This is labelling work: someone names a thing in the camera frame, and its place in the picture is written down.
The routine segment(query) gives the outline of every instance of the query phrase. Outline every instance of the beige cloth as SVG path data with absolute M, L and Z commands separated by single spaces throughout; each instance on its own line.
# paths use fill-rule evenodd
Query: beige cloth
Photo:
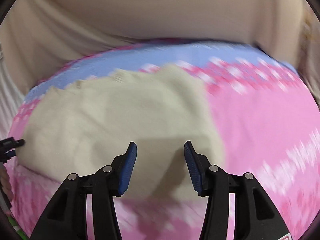
M 12 82 L 0 51 L 0 140 L 8 137 L 12 120 L 24 96 Z
M 17 0 L 0 28 L 23 93 L 72 59 L 140 39 L 259 43 L 296 65 L 302 0 Z
M 224 162 L 204 95 L 202 81 L 175 65 L 52 87 L 29 119 L 19 163 L 63 181 L 111 164 L 134 141 L 138 156 L 126 197 L 196 199 L 184 143 L 191 140 L 211 163 Z
M 320 22 L 309 7 L 305 14 L 299 74 L 320 107 Z

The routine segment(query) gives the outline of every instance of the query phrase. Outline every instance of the black clip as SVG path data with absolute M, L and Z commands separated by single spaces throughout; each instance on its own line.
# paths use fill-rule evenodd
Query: black clip
M 234 240 L 291 239 L 276 206 L 251 173 L 226 173 L 197 154 L 190 141 L 185 143 L 184 155 L 194 189 L 201 197 L 209 196 L 200 240 L 227 238 L 229 193 L 236 199 Z
M 0 162 L 7 163 L 8 160 L 15 156 L 15 153 L 9 151 L 24 146 L 24 144 L 25 141 L 23 139 L 16 141 L 13 137 L 0 141 Z
M 12 150 L 12 149 L 21 147 L 24 144 L 25 144 L 24 140 L 21 139 L 16 141 L 13 137 L 0 141 L 0 165 L 2 165 L 1 163 L 7 163 L 8 160 L 10 160 L 13 156 L 15 156 L 15 150 Z M 7 207 L 11 208 L 12 205 L 7 195 L 3 192 L 1 182 L 0 182 L 0 192 L 4 198 L 4 201 Z
M 49 201 L 30 240 L 87 240 L 86 196 L 92 194 L 93 228 L 96 240 L 121 240 L 113 197 L 127 190 L 137 156 L 131 142 L 124 155 L 113 159 L 95 174 L 70 174 Z

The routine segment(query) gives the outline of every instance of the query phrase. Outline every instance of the green object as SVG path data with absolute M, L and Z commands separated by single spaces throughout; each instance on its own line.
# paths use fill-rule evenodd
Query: green object
M 11 217 L 11 216 L 8 217 L 8 220 L 9 220 L 10 224 L 13 226 L 14 230 L 16 230 L 17 234 L 21 237 L 21 239 L 29 240 L 27 235 L 22 231 L 19 224 L 17 223 L 17 221 L 13 217 Z

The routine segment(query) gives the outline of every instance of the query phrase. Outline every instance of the pink fabric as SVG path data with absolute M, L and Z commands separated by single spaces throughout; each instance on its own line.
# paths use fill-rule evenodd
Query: pink fabric
M 186 62 L 181 67 L 207 83 L 212 117 L 224 141 L 225 171 L 252 172 L 293 239 L 298 239 L 320 209 L 320 113 L 306 86 L 290 70 L 263 61 L 254 66 L 241 59 L 233 64 L 212 59 L 204 69 Z M 157 69 L 148 66 L 142 71 Z M 40 100 L 20 107 L 10 136 L 21 138 Z M 59 184 L 17 165 L 16 159 L 7 168 L 15 195 L 13 215 L 30 235 Z M 233 238 L 233 199 L 228 239 Z M 115 199 L 115 207 L 124 240 L 194 240 L 199 239 L 206 202 L 201 198 L 185 203 Z M 92 239 L 92 223 L 88 225 Z

